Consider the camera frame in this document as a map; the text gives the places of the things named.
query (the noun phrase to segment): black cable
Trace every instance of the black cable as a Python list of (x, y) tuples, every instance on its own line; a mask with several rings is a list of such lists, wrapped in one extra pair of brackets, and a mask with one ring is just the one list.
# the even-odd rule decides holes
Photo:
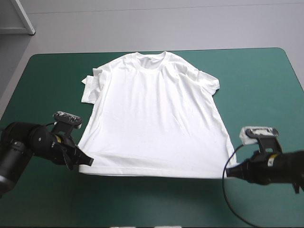
[(242, 218), (239, 214), (237, 214), (237, 213), (233, 210), (231, 204), (230, 204), (229, 201), (228, 201), (228, 198), (227, 198), (227, 195), (226, 195), (226, 191), (225, 191), (225, 172), (226, 172), (227, 165), (228, 165), (228, 163), (230, 162), (230, 160), (231, 160), (231, 158), (233, 157), (233, 155), (234, 155), (240, 148), (242, 148), (243, 146), (244, 146), (244, 145), (238, 146), (238, 147), (235, 149), (235, 151), (232, 153), (232, 155), (230, 156), (230, 158), (228, 159), (228, 161), (226, 162), (226, 164), (225, 164), (225, 167), (224, 167), (224, 170), (223, 170), (223, 176), (222, 176), (223, 194), (224, 194), (224, 198), (225, 198), (225, 201), (226, 201), (226, 203), (227, 203), (227, 206), (229, 207), (229, 209), (231, 210), (231, 212), (232, 212), (236, 217), (238, 217), (240, 220), (242, 220), (243, 222), (245, 222), (246, 224), (248, 224), (248, 225), (250, 225), (250, 226), (252, 226), (252, 227), (257, 227), (257, 228), (259, 228), (259, 226), (254, 225), (254, 224), (248, 222), (247, 220), (245, 220), (244, 218)]

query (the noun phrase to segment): neckline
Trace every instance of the neckline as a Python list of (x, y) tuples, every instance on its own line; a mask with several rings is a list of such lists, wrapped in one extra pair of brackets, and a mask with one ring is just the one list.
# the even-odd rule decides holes
[[(160, 64), (157, 66), (157, 68), (147, 69), (147, 68), (142, 67), (138, 62), (139, 58), (144, 58), (144, 57), (151, 57), (151, 58), (162, 59), (162, 60), (161, 60)], [(146, 73), (157, 73), (162, 69), (162, 67), (166, 63), (168, 57), (169, 57), (169, 53), (167, 51), (164, 51), (160, 54), (153, 54), (153, 55), (143, 55), (139, 52), (135, 52), (132, 54), (132, 63), (139, 71), (143, 71)]]

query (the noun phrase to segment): t-shirt sleeve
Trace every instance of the t-shirt sleeve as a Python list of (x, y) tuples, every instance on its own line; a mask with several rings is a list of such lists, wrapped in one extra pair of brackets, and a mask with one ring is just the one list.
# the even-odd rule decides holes
[(101, 92), (99, 78), (87, 76), (81, 82), (85, 84), (84, 94), (81, 98), (81, 102), (95, 104)]
[(188, 68), (187, 73), (189, 77), (193, 78), (203, 89), (211, 95), (219, 89), (219, 80), (214, 76), (207, 74), (194, 67)]
[(209, 94), (214, 95), (219, 89), (219, 80), (191, 65), (185, 59), (175, 56), (175, 68), (178, 72), (185, 74), (190, 80), (197, 83)]
[(87, 76), (82, 80), (82, 83), (85, 84), (85, 89), (81, 102), (95, 104), (98, 98), (102, 95), (103, 87), (110, 75), (110, 63), (98, 68), (93, 68), (93, 76)]

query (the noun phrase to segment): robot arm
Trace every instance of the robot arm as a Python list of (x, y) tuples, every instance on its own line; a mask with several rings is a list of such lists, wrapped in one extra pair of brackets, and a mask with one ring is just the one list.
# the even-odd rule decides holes
[(243, 127), (243, 145), (258, 143), (259, 150), (241, 164), (227, 168), (227, 177), (261, 185), (291, 183), (296, 193), (300, 187), (304, 190), (304, 151), (283, 153), (277, 136), (272, 127)]
[(80, 128), (78, 116), (56, 112), (51, 132), (45, 125), (13, 122), (8, 125), (0, 140), (0, 195), (14, 188), (31, 157), (37, 156), (57, 165), (91, 166), (93, 158), (85, 155), (74, 143), (71, 132)]

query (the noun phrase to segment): white t-shirt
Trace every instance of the white t-shirt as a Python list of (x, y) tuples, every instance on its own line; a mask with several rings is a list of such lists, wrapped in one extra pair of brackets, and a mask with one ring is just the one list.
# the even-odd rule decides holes
[(221, 177), (233, 146), (212, 98), (216, 78), (170, 52), (127, 54), (93, 74), (83, 80), (81, 101), (94, 107), (79, 147), (94, 162), (80, 172)]

